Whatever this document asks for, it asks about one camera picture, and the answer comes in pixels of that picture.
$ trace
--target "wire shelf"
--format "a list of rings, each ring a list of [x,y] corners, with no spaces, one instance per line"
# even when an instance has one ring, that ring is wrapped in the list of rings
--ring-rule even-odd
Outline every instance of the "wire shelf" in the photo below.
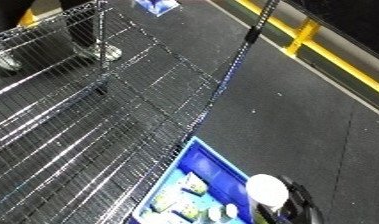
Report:
[[[17,74],[0,69],[0,223],[124,222],[220,83],[113,8],[105,41],[123,55],[104,73],[69,35],[96,25],[93,11],[0,34],[0,56],[24,64]]]

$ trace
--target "bottle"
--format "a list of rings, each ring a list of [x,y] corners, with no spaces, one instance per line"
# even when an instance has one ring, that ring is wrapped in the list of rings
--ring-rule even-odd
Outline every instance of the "bottle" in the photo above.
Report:
[[[268,224],[267,219],[258,209],[259,205],[272,217],[277,217],[279,210],[289,198],[289,191],[276,177],[258,174],[248,179],[246,191],[249,197],[252,222]]]
[[[239,210],[234,204],[227,204],[225,206],[221,206],[221,223],[227,223],[232,219],[235,219],[239,214]]]
[[[201,213],[197,219],[197,224],[214,224],[219,223],[222,213],[220,207],[211,207]]]

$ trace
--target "black wall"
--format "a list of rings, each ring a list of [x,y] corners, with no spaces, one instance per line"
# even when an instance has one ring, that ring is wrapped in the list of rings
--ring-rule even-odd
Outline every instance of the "black wall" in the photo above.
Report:
[[[287,0],[365,50],[379,56],[379,0]]]

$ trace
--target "blue box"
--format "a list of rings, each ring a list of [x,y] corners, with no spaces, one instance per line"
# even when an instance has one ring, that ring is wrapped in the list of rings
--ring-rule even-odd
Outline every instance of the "blue box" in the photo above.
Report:
[[[195,205],[204,210],[211,206],[235,204],[239,210],[238,218],[230,224],[251,223],[249,203],[245,190],[248,176],[215,152],[197,137],[193,137],[175,161],[166,170],[156,185],[149,191],[132,214],[131,224],[154,224],[146,222],[141,214],[150,208],[153,198],[167,186],[174,185],[187,173],[193,172],[208,184],[208,191],[202,196],[188,193]],[[174,218],[165,223],[191,223],[185,219]]]

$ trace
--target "yellow barrier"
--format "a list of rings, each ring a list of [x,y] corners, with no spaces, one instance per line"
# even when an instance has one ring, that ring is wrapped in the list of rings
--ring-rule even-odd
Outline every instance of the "yellow barrier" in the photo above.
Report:
[[[249,9],[250,11],[254,12],[255,14],[259,15],[261,13],[261,8],[256,6],[254,3],[248,1],[248,0],[236,0],[239,4],[244,6],[245,8]],[[299,31],[296,31],[295,29],[287,26],[282,21],[271,17],[268,22],[275,26],[276,28],[280,29],[281,31],[285,32],[287,35],[293,38],[293,42],[285,48],[283,51],[290,57],[294,57],[297,50],[301,47],[301,45],[306,45],[330,62],[334,63],[344,71],[348,72],[367,86],[371,87],[375,91],[379,93],[379,83],[360,71],[359,69],[355,68],[354,66],[350,65],[343,59],[339,58],[338,56],[334,55],[332,52],[328,51],[327,49],[323,48],[319,44],[315,43],[312,40],[312,36],[318,31],[320,25],[317,24],[315,21],[307,18]]]

